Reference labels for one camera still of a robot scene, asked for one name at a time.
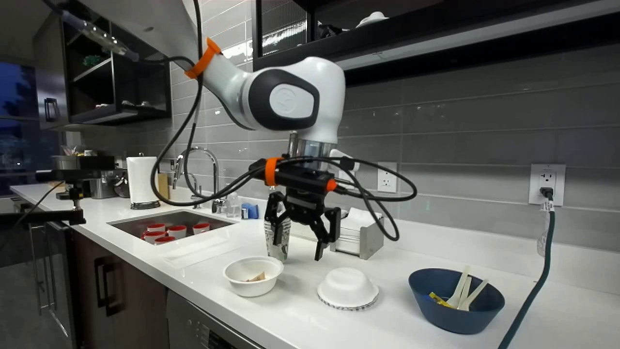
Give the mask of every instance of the wall outlet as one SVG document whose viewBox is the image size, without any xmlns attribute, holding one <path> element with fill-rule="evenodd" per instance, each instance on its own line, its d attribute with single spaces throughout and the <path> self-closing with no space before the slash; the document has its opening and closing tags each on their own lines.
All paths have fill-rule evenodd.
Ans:
<svg viewBox="0 0 620 349">
<path fill-rule="evenodd" d="M 395 162 L 380 162 L 379 166 L 397 171 Z M 377 169 L 377 190 L 383 193 L 396 193 L 397 178 L 387 171 Z"/>
<path fill-rule="evenodd" d="M 564 182 L 566 177 L 566 165 L 533 163 L 529 176 L 529 200 L 530 204 L 542 204 L 546 199 L 541 194 L 540 188 L 553 188 L 553 205 L 564 205 Z"/>
</svg>

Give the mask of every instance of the kitchen sink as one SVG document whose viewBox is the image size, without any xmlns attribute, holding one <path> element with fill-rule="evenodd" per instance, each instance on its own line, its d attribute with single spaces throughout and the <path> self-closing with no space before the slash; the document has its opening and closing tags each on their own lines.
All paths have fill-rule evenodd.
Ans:
<svg viewBox="0 0 620 349">
<path fill-rule="evenodd" d="M 108 224 L 112 227 L 118 228 L 126 233 L 132 234 L 133 236 L 140 238 L 140 236 L 142 236 L 142 233 L 146 231 L 147 226 L 157 223 L 165 224 L 166 228 L 172 227 L 173 225 L 184 225 L 187 227 L 188 237 L 194 235 L 192 227 L 198 223 L 209 223 L 211 225 L 210 230 L 227 227 L 233 224 L 223 220 L 183 210 L 166 212 L 164 214 L 154 214 L 135 219 L 118 220 L 115 222 L 109 222 Z"/>
</svg>

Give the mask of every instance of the faucet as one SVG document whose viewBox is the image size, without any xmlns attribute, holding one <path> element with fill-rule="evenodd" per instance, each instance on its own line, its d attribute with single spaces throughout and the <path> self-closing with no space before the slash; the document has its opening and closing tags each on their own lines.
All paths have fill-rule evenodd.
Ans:
<svg viewBox="0 0 620 349">
<path fill-rule="evenodd" d="M 181 152 L 181 154 L 179 154 L 179 156 L 177 156 L 177 160 L 174 163 L 174 176 L 172 177 L 172 189 L 176 189 L 177 180 L 179 180 L 179 178 L 185 174 L 182 172 L 183 161 L 185 161 L 185 158 L 193 152 L 202 152 L 206 154 L 207 156 L 209 156 L 209 158 L 211 158 L 211 160 L 213 161 L 213 192 L 214 193 L 219 192 L 218 159 L 215 157 L 215 154 L 211 150 L 203 148 L 203 147 L 192 147 L 189 150 L 189 152 L 187 151 L 187 149 L 185 149 L 183 152 Z M 194 179 L 194 189 L 197 189 L 195 179 Z M 213 213 L 221 213 L 223 204 L 224 204 L 224 200 L 222 199 L 213 200 L 213 202 L 211 203 L 211 211 Z"/>
</svg>

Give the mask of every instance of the orange cable clip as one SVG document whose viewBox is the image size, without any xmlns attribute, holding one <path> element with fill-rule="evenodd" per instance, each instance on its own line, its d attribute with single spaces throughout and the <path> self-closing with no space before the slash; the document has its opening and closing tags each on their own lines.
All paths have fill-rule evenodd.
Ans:
<svg viewBox="0 0 620 349">
<path fill-rule="evenodd" d="M 211 63 L 213 56 L 220 53 L 222 53 L 222 50 L 219 49 L 218 45 L 210 38 L 206 38 L 205 54 L 202 55 L 200 60 L 198 60 L 198 63 L 196 63 L 196 65 L 193 66 L 192 69 L 185 72 L 185 75 L 187 75 L 187 77 L 189 77 L 190 79 L 197 78 L 198 75 L 200 75 L 206 69 L 206 67 L 209 66 L 209 63 Z"/>
<path fill-rule="evenodd" d="M 275 184 L 275 166 L 278 160 L 283 158 L 269 158 L 265 164 L 265 184 L 268 186 L 276 186 Z"/>
</svg>

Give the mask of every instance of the white bowl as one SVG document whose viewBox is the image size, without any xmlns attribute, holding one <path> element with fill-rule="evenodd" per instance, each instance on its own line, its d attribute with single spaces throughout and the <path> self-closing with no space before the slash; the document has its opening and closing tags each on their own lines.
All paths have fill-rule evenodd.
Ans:
<svg viewBox="0 0 620 349">
<path fill-rule="evenodd" d="M 224 268 L 224 277 L 231 283 L 232 290 L 242 297 L 261 296 L 275 286 L 284 265 L 273 257 L 257 256 L 232 262 Z M 265 272 L 265 279 L 246 281 Z"/>
<path fill-rule="evenodd" d="M 360 310 L 377 300 L 379 288 L 361 271 L 336 268 L 319 284 L 317 293 L 328 306 L 343 310 Z"/>
</svg>

